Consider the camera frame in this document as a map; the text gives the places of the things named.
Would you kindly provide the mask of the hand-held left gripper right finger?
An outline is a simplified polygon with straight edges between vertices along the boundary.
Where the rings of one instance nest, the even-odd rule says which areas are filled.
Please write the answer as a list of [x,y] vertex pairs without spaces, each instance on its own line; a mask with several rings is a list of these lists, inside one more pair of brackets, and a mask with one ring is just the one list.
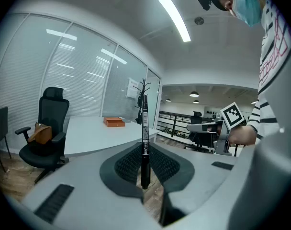
[[162,183],[160,222],[150,226],[227,226],[238,196],[232,188],[238,157],[207,154],[153,143],[150,153],[170,158],[176,173]]

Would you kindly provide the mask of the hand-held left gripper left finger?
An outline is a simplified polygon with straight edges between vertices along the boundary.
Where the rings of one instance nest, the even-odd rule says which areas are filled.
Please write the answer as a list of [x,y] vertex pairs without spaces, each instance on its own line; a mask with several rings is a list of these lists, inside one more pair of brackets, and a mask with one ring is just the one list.
[[132,142],[79,156],[41,180],[24,197],[31,211],[59,184],[74,187],[53,225],[63,230],[159,230],[140,199],[115,194],[100,178],[100,166],[109,157],[133,145]]

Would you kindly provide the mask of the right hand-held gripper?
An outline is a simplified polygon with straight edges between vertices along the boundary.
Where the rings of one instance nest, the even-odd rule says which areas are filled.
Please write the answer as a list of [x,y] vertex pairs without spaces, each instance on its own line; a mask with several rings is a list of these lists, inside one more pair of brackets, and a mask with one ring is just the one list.
[[233,102],[227,107],[221,109],[220,112],[214,116],[213,122],[204,124],[205,128],[202,127],[202,124],[189,124],[187,125],[187,130],[190,132],[208,131],[210,133],[216,133],[217,140],[213,142],[215,153],[230,156],[230,143],[228,137],[231,130],[241,124],[243,120],[244,117],[239,110],[238,105]]

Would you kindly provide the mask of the black marker pen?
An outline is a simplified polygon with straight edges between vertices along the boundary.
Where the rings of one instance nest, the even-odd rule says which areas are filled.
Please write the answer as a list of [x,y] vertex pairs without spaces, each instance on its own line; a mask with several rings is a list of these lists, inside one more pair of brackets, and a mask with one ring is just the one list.
[[150,161],[149,161],[148,101],[147,95],[144,95],[142,109],[141,186],[144,190],[146,190],[149,184],[150,184]]

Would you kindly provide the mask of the orange box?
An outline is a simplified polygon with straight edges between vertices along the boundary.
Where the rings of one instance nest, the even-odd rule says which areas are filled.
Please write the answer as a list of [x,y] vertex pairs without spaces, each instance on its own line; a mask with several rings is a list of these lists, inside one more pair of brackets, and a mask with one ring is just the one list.
[[125,127],[125,122],[119,117],[104,117],[103,122],[107,127]]

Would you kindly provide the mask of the person's right forearm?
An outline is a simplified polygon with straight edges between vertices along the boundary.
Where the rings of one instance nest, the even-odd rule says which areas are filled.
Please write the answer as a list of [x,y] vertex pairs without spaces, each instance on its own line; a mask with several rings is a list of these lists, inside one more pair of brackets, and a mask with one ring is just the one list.
[[232,144],[254,145],[257,133],[252,126],[238,126],[233,128],[228,136],[228,141]]

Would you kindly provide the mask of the black mesh office chair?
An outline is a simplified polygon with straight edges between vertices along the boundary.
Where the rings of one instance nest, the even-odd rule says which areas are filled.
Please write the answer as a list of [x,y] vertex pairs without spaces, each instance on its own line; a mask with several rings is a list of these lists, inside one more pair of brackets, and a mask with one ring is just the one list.
[[193,151],[204,152],[204,153],[214,153],[214,144],[218,138],[217,133],[209,132],[209,133],[193,133],[191,132],[189,135],[189,140],[193,142],[192,145],[187,145],[184,149],[190,149]]

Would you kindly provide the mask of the black office chair with headrest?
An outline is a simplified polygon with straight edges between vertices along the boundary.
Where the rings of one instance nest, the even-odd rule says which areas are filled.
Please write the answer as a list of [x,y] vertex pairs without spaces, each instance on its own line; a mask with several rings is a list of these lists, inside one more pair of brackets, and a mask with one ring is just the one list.
[[49,172],[54,172],[65,164],[61,159],[64,156],[66,133],[63,125],[69,109],[69,101],[63,97],[64,89],[48,87],[44,90],[39,100],[38,123],[52,127],[52,139],[42,145],[36,141],[28,142],[30,137],[28,131],[31,129],[23,127],[15,131],[16,135],[23,134],[27,144],[20,150],[20,158],[32,167],[43,171],[35,179],[38,183]]

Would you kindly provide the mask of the black metal railing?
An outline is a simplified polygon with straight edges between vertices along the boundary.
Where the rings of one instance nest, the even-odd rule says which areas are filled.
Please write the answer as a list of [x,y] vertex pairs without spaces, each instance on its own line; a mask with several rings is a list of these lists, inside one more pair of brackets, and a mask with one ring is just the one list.
[[187,130],[187,125],[189,124],[191,124],[189,115],[159,111],[157,130],[172,137],[188,138],[190,132]]

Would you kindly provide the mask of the black bag on coat rack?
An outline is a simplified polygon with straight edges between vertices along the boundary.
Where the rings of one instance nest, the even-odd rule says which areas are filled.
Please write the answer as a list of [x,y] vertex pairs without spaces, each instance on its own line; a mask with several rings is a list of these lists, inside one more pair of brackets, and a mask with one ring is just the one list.
[[143,97],[141,94],[139,94],[138,96],[137,105],[138,105],[137,107],[139,108],[139,110],[138,110],[138,117],[135,120],[138,124],[141,124],[142,123],[142,105],[143,105]]

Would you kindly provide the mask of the black coat rack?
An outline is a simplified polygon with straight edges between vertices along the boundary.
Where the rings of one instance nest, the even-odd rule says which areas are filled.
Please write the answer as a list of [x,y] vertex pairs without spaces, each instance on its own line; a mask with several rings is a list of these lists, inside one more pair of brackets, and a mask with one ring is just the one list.
[[145,92],[150,89],[150,87],[146,89],[146,86],[149,85],[150,83],[146,83],[145,79],[143,79],[143,81],[141,81],[140,83],[142,84],[142,89],[138,88],[138,90],[140,92],[139,94],[141,94],[143,97],[143,105],[142,105],[142,116],[143,116],[144,107],[146,108],[146,110],[148,109],[148,100],[147,100],[148,95],[145,94]]

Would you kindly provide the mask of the brown leather bag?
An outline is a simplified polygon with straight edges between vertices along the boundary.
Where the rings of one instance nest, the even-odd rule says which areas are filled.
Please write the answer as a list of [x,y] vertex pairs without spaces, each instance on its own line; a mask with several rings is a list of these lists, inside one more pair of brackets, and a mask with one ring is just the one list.
[[52,127],[37,122],[35,123],[34,133],[27,139],[27,141],[29,143],[32,141],[36,141],[37,143],[44,145],[51,139]]

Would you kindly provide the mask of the white paper sheet on glass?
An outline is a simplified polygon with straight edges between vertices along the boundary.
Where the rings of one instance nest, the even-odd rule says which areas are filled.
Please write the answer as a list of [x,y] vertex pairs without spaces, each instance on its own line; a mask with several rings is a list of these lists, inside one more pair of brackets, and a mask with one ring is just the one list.
[[138,85],[139,85],[139,82],[133,80],[132,78],[129,78],[127,91],[126,91],[127,98],[136,99],[138,95]]

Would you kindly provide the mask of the person's striped shirt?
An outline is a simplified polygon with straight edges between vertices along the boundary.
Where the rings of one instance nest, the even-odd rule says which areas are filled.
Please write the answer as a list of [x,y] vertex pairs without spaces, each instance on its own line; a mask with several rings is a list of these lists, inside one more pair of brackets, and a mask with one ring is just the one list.
[[257,133],[255,144],[280,130],[280,120],[267,98],[273,83],[291,55],[291,28],[272,0],[259,0],[262,8],[261,25],[265,31],[262,39],[259,65],[258,98],[247,126]]

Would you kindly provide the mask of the dark side chair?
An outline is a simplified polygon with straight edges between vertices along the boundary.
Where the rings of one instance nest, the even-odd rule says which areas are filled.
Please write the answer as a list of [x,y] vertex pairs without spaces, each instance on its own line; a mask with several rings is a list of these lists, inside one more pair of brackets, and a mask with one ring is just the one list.
[[[11,153],[9,150],[8,142],[6,135],[8,133],[8,107],[0,108],[0,142],[2,140],[5,140],[7,152],[9,154],[9,158],[11,159]],[[1,158],[0,158],[0,165],[4,172],[6,172],[5,167],[2,164]]]

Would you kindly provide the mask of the long ceiling light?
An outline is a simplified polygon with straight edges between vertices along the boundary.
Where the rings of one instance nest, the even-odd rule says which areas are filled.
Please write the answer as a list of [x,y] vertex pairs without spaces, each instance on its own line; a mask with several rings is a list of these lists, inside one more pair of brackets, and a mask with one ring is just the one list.
[[179,11],[177,10],[175,4],[172,0],[158,0],[160,4],[164,7],[170,18],[172,19],[174,25],[176,26],[183,42],[190,42],[191,38],[187,27],[182,19]]

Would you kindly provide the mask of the blue face mask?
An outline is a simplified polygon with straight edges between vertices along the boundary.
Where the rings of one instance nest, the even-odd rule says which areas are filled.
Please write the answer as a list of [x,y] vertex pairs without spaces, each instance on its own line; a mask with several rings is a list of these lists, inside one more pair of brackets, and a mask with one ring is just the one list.
[[231,12],[250,27],[259,23],[262,17],[259,0],[233,0]]

